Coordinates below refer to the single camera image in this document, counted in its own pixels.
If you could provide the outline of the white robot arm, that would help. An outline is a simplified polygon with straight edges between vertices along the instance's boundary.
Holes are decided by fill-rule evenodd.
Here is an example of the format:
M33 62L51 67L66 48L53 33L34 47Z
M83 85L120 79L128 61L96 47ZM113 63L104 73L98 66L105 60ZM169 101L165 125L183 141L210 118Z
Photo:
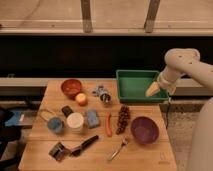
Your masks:
M164 57L166 67L146 90L147 97L161 89L174 93L176 82L184 75L213 91L213 65L200 61L194 48L173 48ZM213 97L200 110L192 137L186 171L213 171Z

